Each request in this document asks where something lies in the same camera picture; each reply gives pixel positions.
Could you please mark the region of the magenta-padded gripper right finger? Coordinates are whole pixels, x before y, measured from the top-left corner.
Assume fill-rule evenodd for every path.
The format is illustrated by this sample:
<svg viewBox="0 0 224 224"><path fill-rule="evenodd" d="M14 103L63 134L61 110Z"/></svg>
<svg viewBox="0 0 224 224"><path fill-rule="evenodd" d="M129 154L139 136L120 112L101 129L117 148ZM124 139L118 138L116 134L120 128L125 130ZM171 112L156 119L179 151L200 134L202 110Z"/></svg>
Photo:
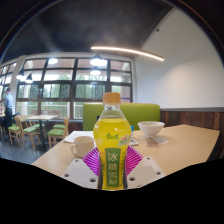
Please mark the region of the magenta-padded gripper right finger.
<svg viewBox="0 0 224 224"><path fill-rule="evenodd" d="M152 157L144 157L129 146L125 159L125 176L127 188L134 189L163 178L165 174Z"/></svg>

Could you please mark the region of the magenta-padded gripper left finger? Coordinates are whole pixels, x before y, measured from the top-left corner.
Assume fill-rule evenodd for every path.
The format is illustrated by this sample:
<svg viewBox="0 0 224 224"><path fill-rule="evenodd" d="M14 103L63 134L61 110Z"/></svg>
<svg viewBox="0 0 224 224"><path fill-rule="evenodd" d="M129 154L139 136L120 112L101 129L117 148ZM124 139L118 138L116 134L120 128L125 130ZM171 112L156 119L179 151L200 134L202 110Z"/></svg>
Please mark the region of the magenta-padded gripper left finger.
<svg viewBox="0 0 224 224"><path fill-rule="evenodd" d="M100 158L97 148L83 158L75 158L62 174L62 178L84 188L97 189L100 175Z"/></svg>

